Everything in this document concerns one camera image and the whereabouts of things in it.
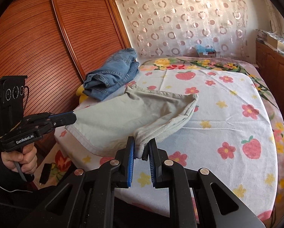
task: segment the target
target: wooden cabinet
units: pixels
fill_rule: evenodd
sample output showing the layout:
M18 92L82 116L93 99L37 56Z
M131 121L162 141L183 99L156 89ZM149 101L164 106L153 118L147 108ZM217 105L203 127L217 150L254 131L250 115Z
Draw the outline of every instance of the wooden cabinet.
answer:
M86 74L128 47L108 0L14 0L0 18L0 78L27 75L25 115L73 110ZM37 145L46 153L53 134Z
M284 56L256 42L256 62L260 75L272 92L284 119Z

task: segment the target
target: metal pin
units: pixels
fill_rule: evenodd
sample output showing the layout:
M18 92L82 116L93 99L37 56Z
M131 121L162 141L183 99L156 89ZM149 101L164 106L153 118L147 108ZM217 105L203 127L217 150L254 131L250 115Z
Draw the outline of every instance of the metal pin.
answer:
M110 161L111 165L118 165L120 162L117 159L113 159Z
M172 160L168 159L168 160L164 161L164 164L168 165L168 166L171 166L171 165L174 164L174 162Z
M202 168L202 169L200 170L200 173L201 173L202 175L208 175L208 174L209 174L209 170L206 169L206 168Z
M83 174L84 170L83 169L76 169L75 170L75 175L76 176L81 176Z

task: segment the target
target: camera lens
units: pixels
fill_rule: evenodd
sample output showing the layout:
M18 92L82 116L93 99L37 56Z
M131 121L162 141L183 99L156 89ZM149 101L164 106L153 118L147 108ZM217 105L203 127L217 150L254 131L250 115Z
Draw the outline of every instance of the camera lens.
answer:
M7 101L10 100L10 98L11 98L11 91L10 91L10 89L8 89L8 90L6 91L6 100L7 100Z
M19 88L18 87L13 88L12 96L13 96L14 99L16 99L19 96Z
M22 96L23 94L24 94L24 87L21 86L21 87L20 87L20 95Z

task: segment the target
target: louvered wooden door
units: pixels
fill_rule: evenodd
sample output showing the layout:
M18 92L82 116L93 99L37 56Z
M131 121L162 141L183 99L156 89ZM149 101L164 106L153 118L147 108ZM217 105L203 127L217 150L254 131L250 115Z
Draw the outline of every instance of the louvered wooden door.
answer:
M122 48L107 0L15 0L0 18L0 78L28 76L26 116L73 110L85 74ZM38 141L45 153L54 143Z
M107 0L56 0L69 41L84 73L124 48Z

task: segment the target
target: human hand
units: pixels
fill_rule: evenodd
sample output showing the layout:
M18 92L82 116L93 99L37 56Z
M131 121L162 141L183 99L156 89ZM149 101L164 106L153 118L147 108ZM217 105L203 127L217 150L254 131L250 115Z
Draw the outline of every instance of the human hand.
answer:
M34 143L23 147L23 153L13 151L10 153L2 152L1 157L3 164L10 170L18 172L14 161L22 164L21 170L26 174L33 174L37 169L37 149Z

